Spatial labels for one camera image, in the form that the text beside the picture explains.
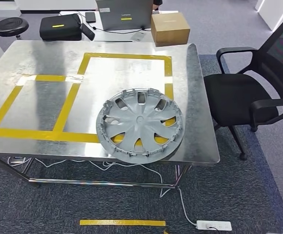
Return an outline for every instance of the stool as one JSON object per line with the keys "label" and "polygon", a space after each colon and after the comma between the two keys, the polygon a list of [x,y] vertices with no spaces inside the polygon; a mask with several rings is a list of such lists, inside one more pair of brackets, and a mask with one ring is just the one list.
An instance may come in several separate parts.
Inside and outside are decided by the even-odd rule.
{"label": "stool", "polygon": [[0,21],[0,36],[15,36],[17,40],[21,40],[20,34],[27,31],[28,28],[29,23],[25,19],[18,17],[7,18]]}

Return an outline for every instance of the chair armrest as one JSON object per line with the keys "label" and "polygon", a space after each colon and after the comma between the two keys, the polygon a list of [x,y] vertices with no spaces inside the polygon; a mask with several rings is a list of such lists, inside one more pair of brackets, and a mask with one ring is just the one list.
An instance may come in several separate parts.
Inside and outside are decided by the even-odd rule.
{"label": "chair armrest", "polygon": [[224,54],[229,54],[229,53],[241,53],[241,52],[254,52],[257,51],[256,49],[252,48],[252,47],[228,47],[228,48],[222,48],[216,52],[216,58],[217,61],[219,64],[219,67],[221,68],[221,71],[222,74],[225,74],[223,66],[221,62],[222,55]]}
{"label": "chair armrest", "polygon": [[[266,99],[266,100],[258,100],[254,101],[251,103],[250,108],[250,114],[251,118],[251,126],[252,127],[256,127],[256,122],[255,119],[255,113],[257,110],[262,109],[262,108],[267,108],[267,107],[278,107],[278,106],[283,106],[283,99]],[[275,122],[278,122],[279,120],[283,119],[283,114],[280,116],[275,117],[273,119],[270,119],[265,124],[273,124]]]}
{"label": "chair armrest", "polygon": [[277,107],[283,106],[283,99],[266,99],[266,100],[258,100],[251,103],[251,112],[255,112],[256,110],[266,107]]}

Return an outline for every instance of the gray carpet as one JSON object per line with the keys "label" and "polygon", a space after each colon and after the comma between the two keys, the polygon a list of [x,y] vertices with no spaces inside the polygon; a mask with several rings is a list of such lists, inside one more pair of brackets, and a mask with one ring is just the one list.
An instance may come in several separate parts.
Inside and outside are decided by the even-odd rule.
{"label": "gray carpet", "polygon": [[[271,35],[269,27],[256,11],[256,0],[164,0],[161,10],[182,12],[191,28],[189,42],[197,45],[200,54],[215,54],[221,47],[252,46],[259,48]],[[24,14],[30,28],[24,39],[40,39],[39,22],[52,14]],[[5,51],[14,39],[1,38]],[[225,56],[231,72],[244,67],[250,61],[247,54]],[[256,77],[274,97],[262,78]],[[283,198],[283,120],[272,126],[259,126],[256,136],[264,152],[278,188]]]}
{"label": "gray carpet", "polygon": [[[215,56],[200,56],[204,75],[219,72]],[[255,135],[238,128],[249,159],[240,161],[239,150],[226,128],[216,132],[221,161],[216,167],[193,167],[182,184],[184,202],[193,221],[229,220],[234,234],[283,233],[283,201]],[[151,165],[165,182],[172,182],[174,167]],[[49,169],[34,162],[30,176],[159,181],[151,172],[114,166],[107,173],[89,163],[64,162]],[[80,219],[151,219],[166,221],[169,234],[215,233],[198,231],[185,217],[178,191],[159,198],[158,189],[107,188],[43,184],[34,189],[0,169],[0,234],[109,234],[163,233],[163,227],[79,226]]]}

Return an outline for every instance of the black bag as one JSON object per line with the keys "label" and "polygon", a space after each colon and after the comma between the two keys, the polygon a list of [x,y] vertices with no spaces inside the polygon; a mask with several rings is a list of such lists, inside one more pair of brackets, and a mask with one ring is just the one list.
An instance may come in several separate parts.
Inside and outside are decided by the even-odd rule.
{"label": "black bag", "polygon": [[81,22],[77,14],[43,18],[39,28],[42,40],[81,40]]}

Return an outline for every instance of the laptop lid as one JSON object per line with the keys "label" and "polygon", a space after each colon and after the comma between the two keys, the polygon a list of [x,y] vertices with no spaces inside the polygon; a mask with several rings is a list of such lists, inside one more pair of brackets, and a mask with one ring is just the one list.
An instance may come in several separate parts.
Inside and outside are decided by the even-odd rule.
{"label": "laptop lid", "polygon": [[150,28],[154,0],[96,0],[104,30]]}

